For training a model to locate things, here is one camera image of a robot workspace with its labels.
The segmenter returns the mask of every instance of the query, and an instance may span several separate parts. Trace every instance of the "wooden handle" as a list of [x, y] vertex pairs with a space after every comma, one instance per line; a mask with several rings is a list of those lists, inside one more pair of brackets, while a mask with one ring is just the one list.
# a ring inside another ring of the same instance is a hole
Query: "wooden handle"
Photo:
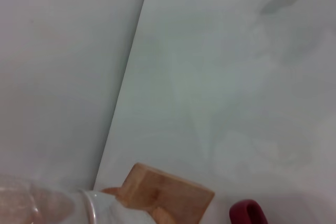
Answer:
[[118, 195], [119, 187], [110, 187], [110, 188], [105, 188], [101, 192], [105, 194], [111, 194], [114, 196]]
[[157, 224], [176, 224], [176, 221], [161, 207], [155, 208], [152, 212], [149, 213]]

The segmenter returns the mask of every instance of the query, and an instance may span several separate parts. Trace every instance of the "white plastic bottle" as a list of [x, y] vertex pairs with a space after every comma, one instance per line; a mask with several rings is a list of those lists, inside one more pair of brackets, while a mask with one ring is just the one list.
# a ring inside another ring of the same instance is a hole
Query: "white plastic bottle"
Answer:
[[144, 211], [124, 208], [114, 196], [54, 190], [0, 176], [1, 224], [155, 224]]

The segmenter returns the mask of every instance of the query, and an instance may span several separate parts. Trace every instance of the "white wall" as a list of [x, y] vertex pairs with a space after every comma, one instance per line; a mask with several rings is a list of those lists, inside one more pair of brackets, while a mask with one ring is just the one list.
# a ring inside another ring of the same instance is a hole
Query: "white wall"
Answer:
[[143, 0], [0, 0], [0, 173], [90, 188]]
[[202, 223], [336, 223], [335, 3], [145, 0], [96, 189], [141, 161], [216, 191]]

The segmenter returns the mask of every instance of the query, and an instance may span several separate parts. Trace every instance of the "wooden object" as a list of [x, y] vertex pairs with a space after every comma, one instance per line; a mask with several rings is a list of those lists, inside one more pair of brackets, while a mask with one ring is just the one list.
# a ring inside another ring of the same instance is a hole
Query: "wooden object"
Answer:
[[147, 211], [158, 224], [198, 224], [215, 195], [202, 185], [140, 163], [121, 187], [102, 192], [115, 195], [127, 208]]

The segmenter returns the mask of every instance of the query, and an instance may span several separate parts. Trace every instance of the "red object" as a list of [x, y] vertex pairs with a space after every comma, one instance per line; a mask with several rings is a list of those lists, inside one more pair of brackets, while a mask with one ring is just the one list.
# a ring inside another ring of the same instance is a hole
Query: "red object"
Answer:
[[232, 224], [268, 224], [261, 207], [252, 199], [235, 203], [229, 215]]

